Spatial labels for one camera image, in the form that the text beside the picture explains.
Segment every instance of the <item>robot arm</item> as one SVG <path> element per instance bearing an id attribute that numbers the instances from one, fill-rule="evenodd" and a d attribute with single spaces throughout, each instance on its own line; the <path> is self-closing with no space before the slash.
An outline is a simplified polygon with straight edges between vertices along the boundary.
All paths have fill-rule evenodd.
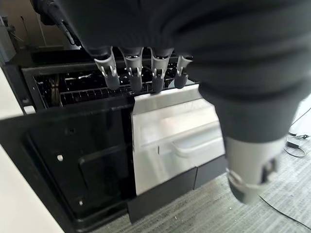
<path id="1" fill-rule="evenodd" d="M 174 48 L 181 55 L 180 87 L 187 66 L 215 105 L 233 194 L 249 202 L 274 179 L 283 138 L 310 92 L 309 0 L 54 3 L 111 89 L 119 86 L 111 46 L 121 48 L 135 90 L 141 87 L 139 52 L 152 48 L 156 92 Z"/>

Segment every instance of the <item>open printer door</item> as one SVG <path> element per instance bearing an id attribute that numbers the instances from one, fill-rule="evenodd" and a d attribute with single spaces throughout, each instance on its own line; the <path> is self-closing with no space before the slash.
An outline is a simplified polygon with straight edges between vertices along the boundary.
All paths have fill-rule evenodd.
<path id="1" fill-rule="evenodd" d="M 65 232 L 127 212 L 133 106 L 133 98 L 110 98 L 0 121 L 0 144 Z"/>

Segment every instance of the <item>metal grille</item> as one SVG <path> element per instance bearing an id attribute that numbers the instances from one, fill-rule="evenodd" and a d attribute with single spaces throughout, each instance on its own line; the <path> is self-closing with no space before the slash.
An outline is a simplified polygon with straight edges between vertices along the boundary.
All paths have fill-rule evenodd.
<path id="1" fill-rule="evenodd" d="M 115 96 L 146 94 L 151 92 L 152 82 L 143 83 L 142 90 L 139 93 L 134 93 L 130 85 L 122 85 L 117 90 L 110 90 L 109 88 L 104 87 L 80 91 L 69 91 L 60 93 L 60 104 L 61 106 L 65 106 L 68 104 L 80 103 L 90 100 L 106 99 Z"/>

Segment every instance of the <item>drawer handle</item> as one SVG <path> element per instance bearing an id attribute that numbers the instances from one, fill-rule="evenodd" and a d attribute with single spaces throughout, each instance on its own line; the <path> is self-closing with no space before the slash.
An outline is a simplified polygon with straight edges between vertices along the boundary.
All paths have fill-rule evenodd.
<path id="1" fill-rule="evenodd" d="M 187 157 L 191 157 L 191 154 L 197 150 L 200 150 L 200 149 L 203 149 L 215 142 L 219 142 L 221 141 L 223 138 L 222 137 L 216 137 L 210 141 L 207 141 L 205 143 L 202 143 L 200 145 L 197 145 L 195 147 L 191 147 L 191 148 L 179 148 L 177 147 L 174 142 L 172 142 L 172 146 L 173 146 L 173 149 L 177 152 L 177 155 L 180 156 L 180 157 L 184 157 L 184 158 L 187 158 Z"/>

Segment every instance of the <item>gray carpet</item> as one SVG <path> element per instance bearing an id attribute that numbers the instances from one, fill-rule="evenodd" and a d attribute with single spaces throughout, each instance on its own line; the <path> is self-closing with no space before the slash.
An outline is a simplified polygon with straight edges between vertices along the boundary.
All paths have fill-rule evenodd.
<path id="1" fill-rule="evenodd" d="M 281 154 L 279 178 L 262 196 L 274 207 L 311 227 L 311 141 L 302 141 L 305 158 Z M 304 233 L 262 200 L 239 203 L 225 175 L 131 225 L 128 215 L 93 233 Z"/>

